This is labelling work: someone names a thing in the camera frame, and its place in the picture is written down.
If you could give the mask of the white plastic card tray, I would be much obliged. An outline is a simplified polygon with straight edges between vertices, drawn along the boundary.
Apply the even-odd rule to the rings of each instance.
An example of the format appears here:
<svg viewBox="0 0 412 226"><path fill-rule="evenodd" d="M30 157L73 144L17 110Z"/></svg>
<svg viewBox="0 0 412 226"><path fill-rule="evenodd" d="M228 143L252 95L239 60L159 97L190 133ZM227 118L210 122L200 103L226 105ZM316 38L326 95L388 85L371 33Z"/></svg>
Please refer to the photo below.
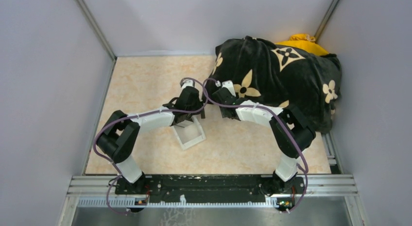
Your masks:
<svg viewBox="0 0 412 226"><path fill-rule="evenodd" d="M206 140L204 130L196 116L174 125L172 129L182 150L187 150Z"/></svg>

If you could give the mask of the black floral plush blanket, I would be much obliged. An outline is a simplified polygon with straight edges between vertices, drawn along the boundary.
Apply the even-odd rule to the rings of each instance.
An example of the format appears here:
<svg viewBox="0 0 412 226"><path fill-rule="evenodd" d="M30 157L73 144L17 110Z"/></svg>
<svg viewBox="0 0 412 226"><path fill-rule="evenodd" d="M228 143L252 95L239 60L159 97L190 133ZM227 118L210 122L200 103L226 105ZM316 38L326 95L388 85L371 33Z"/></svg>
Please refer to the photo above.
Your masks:
<svg viewBox="0 0 412 226"><path fill-rule="evenodd" d="M209 95L217 91L216 81L231 81L239 98L274 107L294 105L315 131L332 129L342 80L335 54L315 55L250 36L228 39L215 53L205 84Z"/></svg>

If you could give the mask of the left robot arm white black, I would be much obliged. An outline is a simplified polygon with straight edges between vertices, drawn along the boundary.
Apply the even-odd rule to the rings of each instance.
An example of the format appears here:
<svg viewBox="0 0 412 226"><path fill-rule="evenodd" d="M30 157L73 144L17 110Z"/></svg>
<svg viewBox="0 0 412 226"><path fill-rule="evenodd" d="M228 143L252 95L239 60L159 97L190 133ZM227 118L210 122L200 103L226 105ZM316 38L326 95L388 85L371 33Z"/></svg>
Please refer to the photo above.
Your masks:
<svg viewBox="0 0 412 226"><path fill-rule="evenodd" d="M103 129L97 133L93 148L100 148L102 156L119 172L126 181L126 187L139 194L146 187L145 174L132 157L139 134L161 127L171 127L183 150L206 139L196 118L204 117L205 102L194 87L183 87L179 97L175 97L159 109L141 114L125 114L121 110L112 113Z"/></svg>

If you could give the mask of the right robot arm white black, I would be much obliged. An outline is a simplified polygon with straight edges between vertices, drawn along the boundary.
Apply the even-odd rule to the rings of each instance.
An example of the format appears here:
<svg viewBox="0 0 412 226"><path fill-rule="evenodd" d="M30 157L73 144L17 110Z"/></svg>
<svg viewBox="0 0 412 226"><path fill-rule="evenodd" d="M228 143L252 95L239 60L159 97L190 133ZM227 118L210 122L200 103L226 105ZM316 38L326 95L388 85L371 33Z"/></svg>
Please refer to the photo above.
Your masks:
<svg viewBox="0 0 412 226"><path fill-rule="evenodd" d="M264 194L286 193L292 190L299 170L308 173L303 151L311 145L316 135L297 107L271 107L237 98L226 87L213 93L212 99L220 107L223 118L253 122L272 130L282 154L272 179L261 185Z"/></svg>

